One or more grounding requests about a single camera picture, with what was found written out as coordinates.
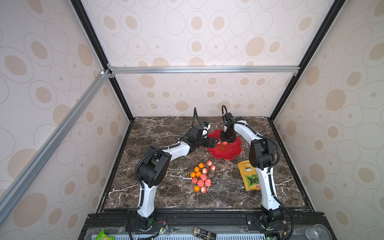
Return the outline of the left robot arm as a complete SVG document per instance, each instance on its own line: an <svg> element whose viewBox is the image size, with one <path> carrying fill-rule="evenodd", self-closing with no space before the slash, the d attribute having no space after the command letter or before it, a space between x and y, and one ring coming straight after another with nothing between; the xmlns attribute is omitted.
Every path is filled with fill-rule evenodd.
<svg viewBox="0 0 384 240"><path fill-rule="evenodd" d="M171 161L185 157L200 147L213 149L219 143L215 137L208 137L211 125L201 122L194 109L189 130L176 143L163 147L150 146L135 169L135 179L140 184L137 213L148 219L155 210L157 186L163 181Z"/></svg>

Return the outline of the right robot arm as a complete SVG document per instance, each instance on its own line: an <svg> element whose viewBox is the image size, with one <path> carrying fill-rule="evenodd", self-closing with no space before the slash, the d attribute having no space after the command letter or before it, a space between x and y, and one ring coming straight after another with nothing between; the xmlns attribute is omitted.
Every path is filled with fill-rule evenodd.
<svg viewBox="0 0 384 240"><path fill-rule="evenodd" d="M222 106L225 129L220 133L221 143L234 143L241 135L250 144L249 162L257 171L262 191L261 224L266 230L274 229L284 220L287 208L277 197L273 168L280 161L277 143L254 130L242 117L234 117Z"/></svg>

